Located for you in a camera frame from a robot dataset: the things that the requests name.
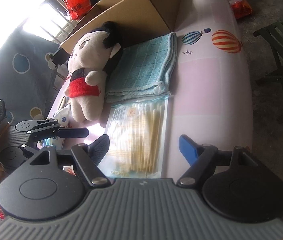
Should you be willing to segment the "blue white bandage box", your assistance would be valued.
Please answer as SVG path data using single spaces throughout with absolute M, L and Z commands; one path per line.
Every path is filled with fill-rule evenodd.
M 71 112 L 71 108 L 69 105 L 67 105 L 63 107 L 62 109 L 59 109 L 58 111 L 56 111 L 53 115 L 53 118 L 57 119 L 60 125 L 67 128 L 69 124 L 70 112 Z M 61 150 L 63 148 L 64 140 L 65 140 L 64 138 L 54 136 L 52 138 L 43 140 L 40 143 L 40 145 L 42 147 L 54 145 L 57 150 Z

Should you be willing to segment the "cotton swabs plastic bag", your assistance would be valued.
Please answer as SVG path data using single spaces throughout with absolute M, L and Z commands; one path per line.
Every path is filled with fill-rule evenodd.
M 116 104 L 106 125 L 110 148 L 99 169 L 109 178 L 160 178 L 169 97 Z

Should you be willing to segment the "plush doll red shirt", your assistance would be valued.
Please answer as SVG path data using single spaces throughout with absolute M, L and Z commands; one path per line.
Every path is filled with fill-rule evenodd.
M 76 122 L 97 121 L 104 107 L 106 80 L 122 57 L 122 37 L 115 22 L 86 33 L 68 61 L 71 74 L 65 96 Z

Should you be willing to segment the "light blue checked towel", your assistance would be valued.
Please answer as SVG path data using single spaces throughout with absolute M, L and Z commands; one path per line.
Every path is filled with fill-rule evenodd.
M 174 32 L 124 49 L 106 85 L 106 102 L 170 94 L 176 62 L 177 35 Z

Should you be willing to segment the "dark patterned bed sheet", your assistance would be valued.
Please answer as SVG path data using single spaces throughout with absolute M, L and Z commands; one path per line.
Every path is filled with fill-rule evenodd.
M 20 28 L 0 49 L 0 100 L 5 103 L 8 122 L 41 120 L 48 115 L 54 95 L 56 71 L 48 66 L 48 55 L 58 44 Z

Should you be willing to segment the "red plastic bag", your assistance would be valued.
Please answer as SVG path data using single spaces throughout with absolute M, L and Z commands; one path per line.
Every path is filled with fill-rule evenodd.
M 81 20 L 92 8 L 90 0 L 64 0 L 72 20 Z

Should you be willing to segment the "brown cardboard box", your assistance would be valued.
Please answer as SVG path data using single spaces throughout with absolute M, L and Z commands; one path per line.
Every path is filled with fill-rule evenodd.
M 101 0 L 86 13 L 60 48 L 71 53 L 80 38 L 107 21 L 115 22 L 129 47 L 174 30 L 181 0 Z

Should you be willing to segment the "red white bag on floor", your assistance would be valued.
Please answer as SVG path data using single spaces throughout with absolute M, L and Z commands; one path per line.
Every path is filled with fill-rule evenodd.
M 247 0 L 228 0 L 234 16 L 237 20 L 252 14 L 253 9 Z

